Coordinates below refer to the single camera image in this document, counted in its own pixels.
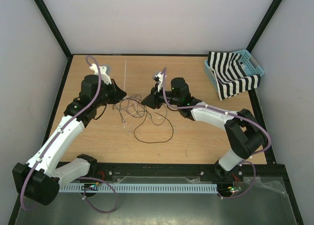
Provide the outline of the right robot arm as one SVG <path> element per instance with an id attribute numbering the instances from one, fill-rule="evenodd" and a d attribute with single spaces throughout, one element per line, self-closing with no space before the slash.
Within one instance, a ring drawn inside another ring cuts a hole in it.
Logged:
<path id="1" fill-rule="evenodd" d="M 161 78 L 157 77 L 155 81 L 156 85 L 143 99 L 142 105 L 159 109 L 166 104 L 176 108 L 184 118 L 205 122 L 226 132 L 231 149 L 215 163 L 214 174 L 219 180 L 226 180 L 236 165 L 256 153 L 265 142 L 270 142 L 268 132 L 256 122 L 249 110 L 230 112 L 209 106 L 191 96 L 184 78 L 174 78 L 170 91 L 164 90 Z"/>

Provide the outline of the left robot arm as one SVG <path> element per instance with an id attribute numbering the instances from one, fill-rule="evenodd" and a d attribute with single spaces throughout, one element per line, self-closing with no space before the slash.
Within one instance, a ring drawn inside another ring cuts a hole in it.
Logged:
<path id="1" fill-rule="evenodd" d="M 97 75 L 85 76 L 78 98 L 67 106 L 54 133 L 25 164 L 17 163 L 13 168 L 16 190 L 21 198 L 48 205 L 68 183 L 83 176 L 94 179 L 98 174 L 97 160 L 86 154 L 78 155 L 61 167 L 57 165 L 73 140 L 96 119 L 97 108 L 117 104 L 126 95 L 114 79 L 100 81 Z"/>

